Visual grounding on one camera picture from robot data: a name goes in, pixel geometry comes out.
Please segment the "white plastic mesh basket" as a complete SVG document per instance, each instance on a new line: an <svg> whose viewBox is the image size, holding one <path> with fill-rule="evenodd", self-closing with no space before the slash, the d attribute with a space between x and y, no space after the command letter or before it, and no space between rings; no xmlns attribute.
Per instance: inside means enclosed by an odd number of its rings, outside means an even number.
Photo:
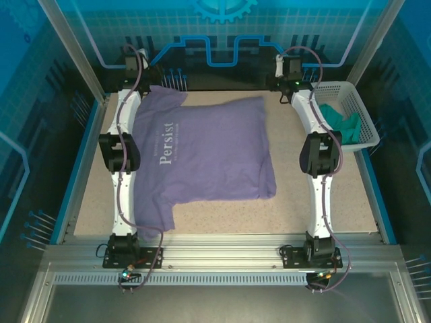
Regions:
<svg viewBox="0 0 431 323"><path fill-rule="evenodd" d="M377 146L379 134L355 86L347 81L324 81L314 91L313 98L320 106L327 104L336 110L343 119L357 114L361 122L357 143L342 145L344 152L356 152Z"/></svg>

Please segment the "purple t-shirt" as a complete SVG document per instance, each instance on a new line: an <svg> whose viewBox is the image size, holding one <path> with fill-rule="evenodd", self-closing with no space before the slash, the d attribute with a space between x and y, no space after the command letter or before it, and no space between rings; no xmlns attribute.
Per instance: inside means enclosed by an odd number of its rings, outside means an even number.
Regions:
<svg viewBox="0 0 431 323"><path fill-rule="evenodd" d="M141 164L133 204L144 240L174 228L177 204L276 194L264 99L185 106L186 98L184 92L154 85L135 116L133 139Z"/></svg>

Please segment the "teal garment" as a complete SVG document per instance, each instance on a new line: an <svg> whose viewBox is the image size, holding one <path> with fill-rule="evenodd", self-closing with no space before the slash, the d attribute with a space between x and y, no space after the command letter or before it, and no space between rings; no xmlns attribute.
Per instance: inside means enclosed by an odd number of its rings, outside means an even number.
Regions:
<svg viewBox="0 0 431 323"><path fill-rule="evenodd" d="M350 117L344 117L328 104L320 105L319 109L327 124L334 131L341 133L342 145L354 145L360 142L362 121L358 113L355 112Z"/></svg>

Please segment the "blue table edge strip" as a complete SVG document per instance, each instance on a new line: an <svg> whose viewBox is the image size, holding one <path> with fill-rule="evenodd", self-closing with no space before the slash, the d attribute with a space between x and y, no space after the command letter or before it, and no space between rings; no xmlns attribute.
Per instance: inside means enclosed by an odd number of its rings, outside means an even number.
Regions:
<svg viewBox="0 0 431 323"><path fill-rule="evenodd" d="M88 138L90 136L90 131L92 130L92 126L93 126L95 115L98 111L98 108L99 108L99 103L97 101L94 101L94 103L91 107L91 110L90 110L89 120L87 121L87 125L84 129L83 137L81 138L81 143L80 143L79 149L77 151L77 156L76 156L76 159L75 159L72 171L71 171L71 175L70 175L67 187L66 187L65 195L63 197L63 201L61 203L59 213L57 215L57 220L55 221L55 226L54 226L53 232L51 234L51 238L49 241L50 245L56 245L63 240L61 237L61 230L62 230L63 224L65 223L65 219L67 216L67 209L68 209L71 197L72 197L75 183L77 181L79 168L81 166L81 161L82 161L83 156L84 156L84 151L85 151L85 148L86 148L86 145L88 142Z"/></svg>
<svg viewBox="0 0 431 323"><path fill-rule="evenodd" d="M361 177L382 241L385 244L396 245L398 241L378 185L370 155L366 149L362 149L357 155Z"/></svg>

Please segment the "grey metal front panel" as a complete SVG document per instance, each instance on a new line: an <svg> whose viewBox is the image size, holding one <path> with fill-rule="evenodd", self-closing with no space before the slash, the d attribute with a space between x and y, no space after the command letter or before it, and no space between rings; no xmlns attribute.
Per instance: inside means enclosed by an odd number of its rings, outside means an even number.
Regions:
<svg viewBox="0 0 431 323"><path fill-rule="evenodd" d="M18 323L431 323L403 262L389 272L335 275L306 286L54 285L32 261L1 283L3 322Z"/></svg>

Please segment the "aluminium frame post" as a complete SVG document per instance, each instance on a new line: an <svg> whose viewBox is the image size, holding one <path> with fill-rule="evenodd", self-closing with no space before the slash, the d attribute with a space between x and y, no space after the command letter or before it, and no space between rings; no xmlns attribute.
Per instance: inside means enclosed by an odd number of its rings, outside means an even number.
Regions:
<svg viewBox="0 0 431 323"><path fill-rule="evenodd" d="M105 92L98 78L73 33L68 21L55 0L37 0L63 46L83 77L95 100L99 104L105 102Z"/></svg>
<svg viewBox="0 0 431 323"><path fill-rule="evenodd" d="M371 36L365 42L356 62L354 63L347 81L353 85L358 85L365 70L369 66L372 58L380 48L387 32L389 31L394 19L397 17L400 8L405 0L387 0L387 4L380 15Z"/></svg>

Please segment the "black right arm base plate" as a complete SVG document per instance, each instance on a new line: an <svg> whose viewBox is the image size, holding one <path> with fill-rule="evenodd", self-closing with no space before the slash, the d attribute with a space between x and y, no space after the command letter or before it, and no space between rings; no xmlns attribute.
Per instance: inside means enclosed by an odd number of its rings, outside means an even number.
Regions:
<svg viewBox="0 0 431 323"><path fill-rule="evenodd" d="M343 268L343 261L339 248L335 248L332 255L311 259L308 259L303 248L293 247L291 245L281 246L278 252L285 269Z"/></svg>

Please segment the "aluminium mounting rail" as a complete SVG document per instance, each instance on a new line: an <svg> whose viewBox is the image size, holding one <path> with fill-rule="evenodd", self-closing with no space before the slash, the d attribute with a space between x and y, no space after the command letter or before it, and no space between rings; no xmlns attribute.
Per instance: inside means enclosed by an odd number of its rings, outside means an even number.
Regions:
<svg viewBox="0 0 431 323"><path fill-rule="evenodd" d="M343 258L352 259L352 272L389 272L403 262L398 245L383 244L378 234L339 234L348 248ZM101 271L96 248L106 237L75 237L49 245L40 269L52 272ZM279 272L279 247L302 246L303 234L167 234L163 239L164 272Z"/></svg>

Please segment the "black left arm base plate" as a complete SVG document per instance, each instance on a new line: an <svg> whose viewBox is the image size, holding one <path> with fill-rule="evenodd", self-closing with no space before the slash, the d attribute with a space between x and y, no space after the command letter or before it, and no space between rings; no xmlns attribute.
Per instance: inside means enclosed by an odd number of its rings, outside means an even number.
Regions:
<svg viewBox="0 0 431 323"><path fill-rule="evenodd" d="M129 265L138 269L150 269L155 260L154 268L162 267L163 249L156 256L157 248L140 248L138 253L134 251L110 251L106 250L102 258L102 267L108 269L126 269Z"/></svg>

